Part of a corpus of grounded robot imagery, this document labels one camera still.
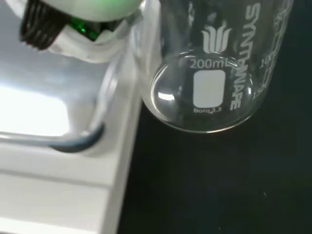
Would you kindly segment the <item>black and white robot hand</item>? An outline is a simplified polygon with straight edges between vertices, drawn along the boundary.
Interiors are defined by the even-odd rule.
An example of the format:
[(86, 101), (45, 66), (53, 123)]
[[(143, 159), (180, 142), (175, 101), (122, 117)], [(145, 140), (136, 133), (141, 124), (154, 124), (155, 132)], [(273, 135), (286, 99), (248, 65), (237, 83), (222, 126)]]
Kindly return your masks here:
[(19, 40), (88, 63), (105, 63), (127, 44), (140, 0), (8, 0)]

